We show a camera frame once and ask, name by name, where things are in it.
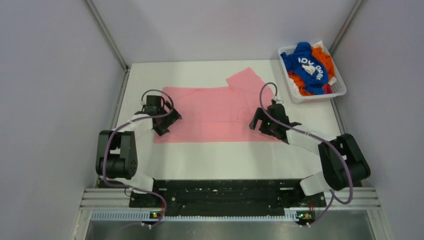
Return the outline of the pink t-shirt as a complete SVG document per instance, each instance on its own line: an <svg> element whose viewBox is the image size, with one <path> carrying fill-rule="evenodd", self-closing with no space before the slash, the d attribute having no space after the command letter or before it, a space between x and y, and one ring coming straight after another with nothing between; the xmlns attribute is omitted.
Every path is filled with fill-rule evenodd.
<svg viewBox="0 0 424 240"><path fill-rule="evenodd" d="M156 135L155 144L211 142L276 142L277 139L251 130L259 97L269 105L274 93L251 69L246 68L227 80L227 86L215 88L164 87L182 118L163 136Z"/></svg>

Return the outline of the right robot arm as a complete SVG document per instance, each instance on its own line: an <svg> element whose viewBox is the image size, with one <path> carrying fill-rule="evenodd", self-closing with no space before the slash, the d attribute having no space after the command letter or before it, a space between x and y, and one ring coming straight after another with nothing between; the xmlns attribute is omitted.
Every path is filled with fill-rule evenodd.
<svg viewBox="0 0 424 240"><path fill-rule="evenodd" d="M293 200L307 206L315 194L351 188L371 175L371 169L354 136L334 136L310 130L299 122L291 122L281 103L273 102L266 109L258 107L249 128L260 126L260 133L288 145L300 147L319 157L321 171L301 179L294 188Z"/></svg>

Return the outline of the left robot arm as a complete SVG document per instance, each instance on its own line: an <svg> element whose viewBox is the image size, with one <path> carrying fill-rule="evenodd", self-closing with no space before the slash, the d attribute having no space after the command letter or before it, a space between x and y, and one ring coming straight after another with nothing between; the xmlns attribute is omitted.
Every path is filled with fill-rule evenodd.
<svg viewBox="0 0 424 240"><path fill-rule="evenodd" d="M159 202L167 208L165 198L154 189L155 180L138 169L137 141L145 133L163 136L182 118L173 99L165 92L160 95L144 93L142 107L130 119L111 130L102 130L97 140L95 171L110 188L130 189L141 194L149 207Z"/></svg>

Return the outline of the blue printed t-shirt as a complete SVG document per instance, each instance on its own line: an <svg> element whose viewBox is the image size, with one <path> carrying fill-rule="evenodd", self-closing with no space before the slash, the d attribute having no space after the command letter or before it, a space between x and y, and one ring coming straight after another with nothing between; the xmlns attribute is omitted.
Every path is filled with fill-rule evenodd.
<svg viewBox="0 0 424 240"><path fill-rule="evenodd" d="M289 78L302 96L324 95L330 80L324 61L315 52L310 43L300 42L293 53L280 54Z"/></svg>

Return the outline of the red t-shirt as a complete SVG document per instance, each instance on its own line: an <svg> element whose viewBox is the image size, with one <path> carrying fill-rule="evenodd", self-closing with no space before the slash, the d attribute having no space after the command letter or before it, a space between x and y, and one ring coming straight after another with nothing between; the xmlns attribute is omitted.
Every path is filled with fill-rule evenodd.
<svg viewBox="0 0 424 240"><path fill-rule="evenodd" d="M333 93L332 86L330 84L323 85L322 89L323 89L325 95Z"/></svg>

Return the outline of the white plastic basket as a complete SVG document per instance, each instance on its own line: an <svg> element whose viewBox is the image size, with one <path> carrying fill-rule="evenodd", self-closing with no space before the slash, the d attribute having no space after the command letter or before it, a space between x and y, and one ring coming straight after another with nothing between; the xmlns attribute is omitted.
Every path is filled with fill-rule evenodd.
<svg viewBox="0 0 424 240"><path fill-rule="evenodd" d="M297 88L294 86L294 82L292 81L292 79L289 78L289 74L286 71L286 67L284 66L283 60L280 57L280 54L283 53L283 52L286 52L288 54L293 53L297 45L281 47L277 51L277 53L279 55L280 62L281 62L282 71L283 71L283 74L284 74L285 79L286 79L286 84L287 84L292 102L294 104L308 103L308 102L319 102L319 101L324 101L324 100L330 100L330 99L333 99L335 97L339 97L339 96L346 94L346 92L347 92L346 85L345 85L344 81L342 80L342 77L341 77L341 75L340 75L340 73L339 73L339 71L336 67L336 64L334 63L334 61L332 59L332 62L334 64L334 68L335 68L335 77L336 77L336 82L331 85L333 93L332 94L311 95L311 96L299 95L298 92L297 92ZM326 54L330 55L329 51L327 50L327 48L323 45L323 43L321 41L318 42L318 43L315 43L315 44L310 44L310 45L312 47L321 47L322 50Z"/></svg>

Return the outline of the orange t-shirt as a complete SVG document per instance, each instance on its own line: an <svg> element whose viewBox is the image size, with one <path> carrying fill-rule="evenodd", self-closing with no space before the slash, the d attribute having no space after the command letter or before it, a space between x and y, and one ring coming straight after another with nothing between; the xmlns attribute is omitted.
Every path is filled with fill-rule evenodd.
<svg viewBox="0 0 424 240"><path fill-rule="evenodd" d="M315 52L314 54L317 55L318 59L324 61L324 65L325 65L327 72L328 72L328 75L329 75L328 84L332 86L332 84L334 84L337 81L335 66L333 64L332 58L329 54L325 53L321 47L313 47L313 48L315 48L315 50L317 50L317 52Z"/></svg>

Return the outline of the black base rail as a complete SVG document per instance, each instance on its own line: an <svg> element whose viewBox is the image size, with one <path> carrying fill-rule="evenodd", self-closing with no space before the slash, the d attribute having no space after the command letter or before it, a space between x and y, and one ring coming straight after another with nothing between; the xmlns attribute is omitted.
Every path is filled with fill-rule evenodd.
<svg viewBox="0 0 424 240"><path fill-rule="evenodd" d="M151 217L282 217L289 208L315 210L324 193L306 196L299 179L155 180L151 193L129 195L130 208L153 208Z"/></svg>

